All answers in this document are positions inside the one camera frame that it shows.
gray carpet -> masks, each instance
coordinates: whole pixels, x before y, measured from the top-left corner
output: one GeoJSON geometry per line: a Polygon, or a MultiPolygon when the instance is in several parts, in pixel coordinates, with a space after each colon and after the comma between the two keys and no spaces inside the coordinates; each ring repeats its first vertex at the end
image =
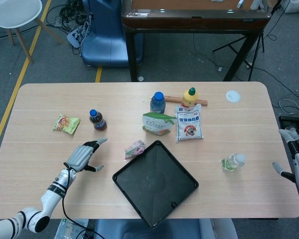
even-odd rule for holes
{"type": "MultiPolygon", "coordinates": [[[[62,4],[66,0],[53,1],[50,8],[62,4]]],[[[276,23],[279,10],[266,27],[265,35],[276,23]]],[[[49,21],[54,21],[58,11],[52,11],[49,21]]],[[[21,30],[33,26],[30,23],[21,30]]],[[[66,40],[66,35],[56,28],[52,28],[59,36],[66,40]]],[[[30,47],[35,30],[23,34],[30,47]]],[[[284,14],[272,34],[276,41],[265,39],[265,53],[259,52],[256,67],[265,69],[282,81],[292,91],[299,91],[299,13],[284,14]]],[[[214,48],[239,38],[239,35],[197,34],[195,45],[200,53],[212,59],[216,65],[222,66],[218,71],[208,58],[194,51],[193,34],[146,34],[144,61],[139,67],[139,75],[145,81],[222,81],[228,66],[235,54],[225,48],[212,53],[214,48]]],[[[18,79],[25,60],[25,54],[15,37],[15,46],[11,46],[8,39],[0,40],[0,121],[10,99],[11,93],[18,79]]],[[[62,82],[94,82],[96,68],[87,67],[78,55],[73,55],[70,45],[66,42],[58,44],[46,32],[42,31],[35,51],[35,63],[29,65],[22,84],[26,83],[62,83],[62,82]]],[[[249,70],[242,65],[237,77],[243,81],[248,79],[249,70]]],[[[101,82],[128,82],[130,80],[128,68],[103,68],[101,82]]],[[[298,99],[284,88],[272,76],[262,70],[254,70],[253,81],[264,83],[272,100],[277,105],[281,98],[298,99]]],[[[284,114],[281,109],[274,108],[275,115],[284,114]]],[[[234,224],[240,239],[299,239],[299,218],[279,219],[277,221],[234,219],[234,224]]],[[[48,228],[40,234],[34,235],[28,231],[22,233],[21,239],[52,239],[54,238],[59,220],[52,220],[48,228]]]]}

yellow bottle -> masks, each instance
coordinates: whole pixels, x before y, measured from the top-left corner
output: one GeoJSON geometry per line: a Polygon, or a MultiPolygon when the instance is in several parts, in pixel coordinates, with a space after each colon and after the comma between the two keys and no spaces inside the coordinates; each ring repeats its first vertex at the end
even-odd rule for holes
{"type": "Polygon", "coordinates": [[[183,100],[181,101],[181,106],[186,108],[187,110],[192,109],[195,106],[195,102],[198,99],[198,94],[194,87],[186,90],[183,96],[183,100]]]}

wooden stick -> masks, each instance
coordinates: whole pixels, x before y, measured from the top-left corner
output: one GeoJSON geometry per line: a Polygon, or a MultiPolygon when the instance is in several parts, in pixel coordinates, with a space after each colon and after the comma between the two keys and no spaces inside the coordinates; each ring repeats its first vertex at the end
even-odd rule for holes
{"type": "Polygon", "coordinates": [[[26,46],[26,44],[25,44],[25,42],[24,42],[24,39],[23,39],[23,37],[22,37],[22,35],[21,35],[21,33],[20,33],[20,29],[19,29],[19,28],[16,28],[16,29],[15,29],[15,32],[16,32],[16,36],[18,37],[18,39],[19,39],[19,41],[20,41],[20,43],[21,43],[21,46],[22,46],[22,48],[23,48],[23,50],[24,50],[24,52],[25,52],[25,54],[26,54],[26,56],[27,56],[29,62],[30,62],[31,64],[33,64],[33,59],[32,59],[32,57],[31,57],[31,55],[30,55],[30,53],[29,53],[29,49],[27,48],[27,46],[26,46]]]}
{"type": "MultiPolygon", "coordinates": [[[[174,102],[181,103],[182,97],[174,97],[174,96],[164,96],[166,102],[174,102]]],[[[195,104],[201,104],[202,106],[207,106],[208,101],[206,100],[197,100],[195,104]]]]}
{"type": "Polygon", "coordinates": [[[9,37],[9,40],[10,40],[12,46],[14,46],[14,40],[13,40],[13,36],[12,36],[12,31],[11,31],[11,29],[8,28],[6,31],[8,32],[8,37],[9,37]]]}
{"type": "Polygon", "coordinates": [[[36,23],[38,23],[43,30],[45,30],[47,33],[49,33],[51,36],[53,36],[60,44],[63,43],[63,40],[55,34],[53,31],[51,31],[38,17],[34,19],[36,23]]]}

dark wooden table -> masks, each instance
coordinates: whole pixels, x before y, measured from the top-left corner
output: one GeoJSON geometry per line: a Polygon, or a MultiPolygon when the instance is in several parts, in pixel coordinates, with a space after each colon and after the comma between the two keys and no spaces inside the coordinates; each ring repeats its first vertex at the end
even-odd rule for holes
{"type": "Polygon", "coordinates": [[[246,39],[223,81],[231,81],[271,18],[264,2],[262,10],[251,10],[253,0],[122,0],[122,22],[126,36],[131,81],[138,81],[134,36],[137,33],[243,34],[246,39]]]}

blue bottle cap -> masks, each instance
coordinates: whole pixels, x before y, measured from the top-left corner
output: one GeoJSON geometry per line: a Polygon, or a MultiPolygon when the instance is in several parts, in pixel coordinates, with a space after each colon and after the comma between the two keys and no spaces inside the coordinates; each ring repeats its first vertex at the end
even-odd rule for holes
{"type": "Polygon", "coordinates": [[[90,110],[90,116],[95,117],[98,115],[98,112],[96,110],[90,110]]]}
{"type": "Polygon", "coordinates": [[[156,101],[160,102],[164,99],[164,95],[162,92],[158,91],[154,94],[154,98],[156,101]]]}

